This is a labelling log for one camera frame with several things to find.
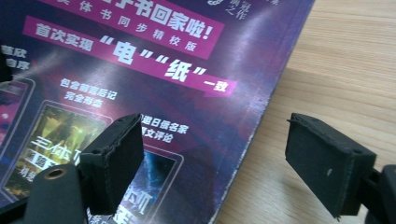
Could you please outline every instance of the wood grain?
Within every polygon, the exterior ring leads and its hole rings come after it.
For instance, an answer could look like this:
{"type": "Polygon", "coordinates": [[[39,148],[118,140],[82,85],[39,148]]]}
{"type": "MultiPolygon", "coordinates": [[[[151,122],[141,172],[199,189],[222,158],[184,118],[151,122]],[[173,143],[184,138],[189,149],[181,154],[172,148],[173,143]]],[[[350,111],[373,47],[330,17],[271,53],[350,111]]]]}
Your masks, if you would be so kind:
{"type": "Polygon", "coordinates": [[[317,117],[375,152],[376,169],[396,163],[395,62],[396,1],[317,1],[217,222],[340,223],[286,163],[286,119],[317,117]]]}

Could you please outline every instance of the black foam block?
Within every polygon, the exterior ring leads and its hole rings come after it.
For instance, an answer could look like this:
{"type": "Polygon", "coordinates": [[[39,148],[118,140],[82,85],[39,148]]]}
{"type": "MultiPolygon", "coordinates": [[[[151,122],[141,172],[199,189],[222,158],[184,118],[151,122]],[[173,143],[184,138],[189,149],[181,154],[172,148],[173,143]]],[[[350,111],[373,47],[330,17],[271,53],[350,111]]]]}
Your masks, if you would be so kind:
{"type": "Polygon", "coordinates": [[[144,157],[140,120],[140,115],[117,119],[81,152],[79,167],[90,179],[91,214],[116,213],[144,157]]]}
{"type": "Polygon", "coordinates": [[[315,118],[292,114],[286,160],[333,217],[357,215],[356,194],[375,154],[315,118]]]}

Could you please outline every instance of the purple poster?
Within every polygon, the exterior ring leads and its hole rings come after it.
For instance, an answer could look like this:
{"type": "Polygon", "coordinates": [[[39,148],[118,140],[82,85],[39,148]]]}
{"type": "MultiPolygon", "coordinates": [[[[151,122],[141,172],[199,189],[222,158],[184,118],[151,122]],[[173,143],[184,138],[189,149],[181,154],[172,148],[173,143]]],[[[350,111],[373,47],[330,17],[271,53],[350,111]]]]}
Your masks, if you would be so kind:
{"type": "Polygon", "coordinates": [[[4,0],[0,207],[141,113],[145,159],[112,217],[210,223],[313,0],[4,0]]]}

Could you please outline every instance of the quotation marks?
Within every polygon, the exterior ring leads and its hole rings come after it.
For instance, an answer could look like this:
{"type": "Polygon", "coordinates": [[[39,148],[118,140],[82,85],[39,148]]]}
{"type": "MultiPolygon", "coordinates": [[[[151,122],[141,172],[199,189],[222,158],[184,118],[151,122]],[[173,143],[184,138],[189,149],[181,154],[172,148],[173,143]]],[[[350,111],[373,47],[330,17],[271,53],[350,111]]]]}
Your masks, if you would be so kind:
{"type": "Polygon", "coordinates": [[[102,39],[100,39],[100,42],[101,42],[101,43],[104,43],[104,44],[107,44],[107,45],[110,45],[111,42],[112,42],[113,40],[114,40],[113,37],[109,37],[109,36],[107,36],[107,35],[104,35],[104,36],[102,37],[102,39]]]}
{"type": "Polygon", "coordinates": [[[201,74],[203,74],[205,71],[206,71],[206,69],[205,69],[205,68],[202,68],[202,67],[196,67],[193,73],[194,73],[194,74],[201,75],[201,74]]]}
{"type": "Polygon", "coordinates": [[[152,51],[143,49],[143,51],[140,53],[140,56],[145,57],[145,58],[149,58],[149,56],[152,55],[152,51]]]}
{"type": "Polygon", "coordinates": [[[165,57],[163,55],[160,55],[155,61],[158,63],[166,63],[166,61],[168,61],[168,57],[165,57]]]}

